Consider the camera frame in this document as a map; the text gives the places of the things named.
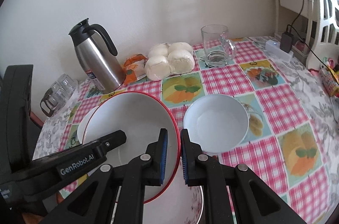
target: red-rimmed bowl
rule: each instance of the red-rimmed bowl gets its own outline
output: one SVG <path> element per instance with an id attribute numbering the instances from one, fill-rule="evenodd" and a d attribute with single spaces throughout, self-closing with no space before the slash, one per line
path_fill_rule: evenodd
<path id="1" fill-rule="evenodd" d="M 161 128 L 168 132 L 165 178 L 161 187 L 146 186 L 144 203 L 148 203 L 170 185 L 180 160 L 177 124 L 159 99 L 138 91 L 126 91 L 111 97 L 97 107 L 90 117 L 82 143 L 89 143 L 119 129 L 124 131 L 126 143 L 107 153 L 105 164 L 116 167 L 145 153 L 147 145 L 158 140 Z"/>

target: table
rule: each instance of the table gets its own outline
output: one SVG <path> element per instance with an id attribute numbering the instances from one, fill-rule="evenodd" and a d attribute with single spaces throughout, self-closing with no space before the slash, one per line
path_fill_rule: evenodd
<path id="1" fill-rule="evenodd" d="M 146 78 L 102 95 L 86 80 L 69 108 L 48 118 L 34 159 L 79 144 L 76 129 L 82 118 L 109 97 L 127 90 L 149 93 L 170 109 L 182 129 L 188 106 L 207 94 L 235 97 L 250 114 L 250 128 L 235 149 L 220 153 L 226 165 L 247 164 L 307 223 L 324 221 L 339 202 L 339 134 L 330 98 L 318 77 L 297 60 L 283 62 L 264 49 L 273 37 L 235 39 L 237 56 L 224 68 L 209 68 L 202 44 L 195 45 L 191 73 L 162 81 Z M 178 95 L 176 85 L 190 87 Z M 86 179 L 65 187 L 65 197 Z"/>

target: checkered tablecloth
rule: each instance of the checkered tablecloth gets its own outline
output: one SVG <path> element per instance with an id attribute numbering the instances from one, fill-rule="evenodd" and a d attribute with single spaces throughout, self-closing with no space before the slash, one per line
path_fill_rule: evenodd
<path id="1" fill-rule="evenodd" d="M 203 95 L 226 94 L 248 104 L 248 112 L 256 118 L 256 122 L 252 126 L 250 124 L 245 140 L 231 151 L 218 154 L 218 160 L 230 166 L 240 163 L 248 165 L 307 223 L 312 224 L 327 210 L 329 200 L 326 154 L 314 123 L 274 62 L 267 59 L 248 38 L 237 39 L 236 47 L 237 56 L 223 68 L 207 67 L 199 56 L 203 46 L 193 47 L 196 62 L 193 71 L 178 75 L 183 79 L 194 77 L 198 88 L 201 87 L 190 102 L 174 103 L 163 97 L 164 82 L 173 77 L 157 82 L 143 79 L 121 87 L 117 92 L 136 90 L 160 99 L 170 109 L 179 129 L 183 127 L 189 105 Z M 59 150 L 68 147 L 72 131 L 76 131 L 84 116 L 109 97 L 96 91 L 91 82 L 84 84 L 77 106 L 62 134 Z M 293 157 L 292 153 L 297 147 L 304 147 L 305 150 L 314 148 L 318 152 L 306 173 L 293 168 L 298 158 Z M 72 192 L 76 187 L 77 181 L 65 190 Z"/>

